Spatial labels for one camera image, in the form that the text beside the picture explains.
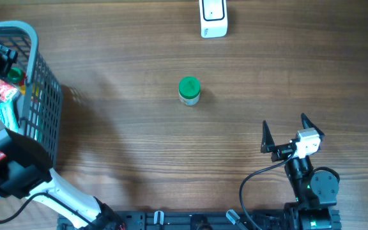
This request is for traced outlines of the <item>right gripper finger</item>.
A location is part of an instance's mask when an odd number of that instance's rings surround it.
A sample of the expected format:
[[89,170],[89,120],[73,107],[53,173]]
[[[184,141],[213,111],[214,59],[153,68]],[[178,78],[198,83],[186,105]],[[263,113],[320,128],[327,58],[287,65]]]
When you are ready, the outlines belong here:
[[263,121],[263,134],[261,141],[261,152],[271,153],[275,151],[275,143],[266,120]]
[[314,128],[319,134],[319,137],[324,138],[325,134],[306,116],[305,113],[301,113],[301,121],[304,129]]

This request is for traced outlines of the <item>red sauce bottle green cap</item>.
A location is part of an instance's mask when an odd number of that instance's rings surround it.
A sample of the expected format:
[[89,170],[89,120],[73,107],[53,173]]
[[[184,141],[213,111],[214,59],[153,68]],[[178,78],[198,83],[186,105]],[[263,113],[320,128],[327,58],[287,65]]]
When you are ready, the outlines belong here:
[[7,75],[8,80],[19,88],[19,91],[24,95],[26,93],[26,72],[20,68],[12,68]]

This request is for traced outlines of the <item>red white small packet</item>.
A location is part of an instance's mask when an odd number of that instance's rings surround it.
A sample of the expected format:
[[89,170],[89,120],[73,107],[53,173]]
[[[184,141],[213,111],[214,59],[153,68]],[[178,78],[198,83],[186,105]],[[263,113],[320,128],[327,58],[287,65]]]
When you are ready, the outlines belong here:
[[19,89],[0,79],[0,101],[7,102],[16,99],[20,95]]

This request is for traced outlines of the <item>teal tissue pack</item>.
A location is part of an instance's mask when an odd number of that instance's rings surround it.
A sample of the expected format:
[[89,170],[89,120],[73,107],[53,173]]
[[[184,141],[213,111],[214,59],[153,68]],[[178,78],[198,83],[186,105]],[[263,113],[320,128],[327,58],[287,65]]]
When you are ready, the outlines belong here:
[[0,103],[0,120],[6,128],[13,132],[19,131],[19,124],[14,113],[13,101]]

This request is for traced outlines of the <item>green lid jar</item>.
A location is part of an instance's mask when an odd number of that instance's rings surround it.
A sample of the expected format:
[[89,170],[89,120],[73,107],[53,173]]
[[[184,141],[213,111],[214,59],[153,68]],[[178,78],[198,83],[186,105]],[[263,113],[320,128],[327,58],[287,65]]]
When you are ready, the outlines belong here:
[[200,99],[201,83],[195,77],[184,77],[180,80],[178,94],[180,101],[185,105],[195,105]]

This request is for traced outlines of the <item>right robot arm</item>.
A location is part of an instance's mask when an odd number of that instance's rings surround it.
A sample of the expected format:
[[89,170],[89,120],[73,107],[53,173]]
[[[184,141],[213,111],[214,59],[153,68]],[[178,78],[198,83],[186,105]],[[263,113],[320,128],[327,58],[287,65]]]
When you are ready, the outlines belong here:
[[329,167],[312,166],[310,156],[320,150],[324,133],[301,114],[303,128],[289,143],[276,145],[267,122],[263,122],[262,153],[271,153],[272,162],[285,162],[284,170],[296,201],[286,203],[282,210],[265,214],[266,229],[325,229],[342,228],[337,204],[340,176]]

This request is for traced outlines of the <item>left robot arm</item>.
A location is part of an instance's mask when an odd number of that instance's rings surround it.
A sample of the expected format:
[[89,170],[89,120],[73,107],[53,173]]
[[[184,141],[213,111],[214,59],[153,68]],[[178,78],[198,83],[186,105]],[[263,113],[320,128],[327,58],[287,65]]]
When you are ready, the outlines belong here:
[[62,99],[39,55],[0,42],[0,197],[42,203],[76,229],[124,229],[109,206],[55,171]]

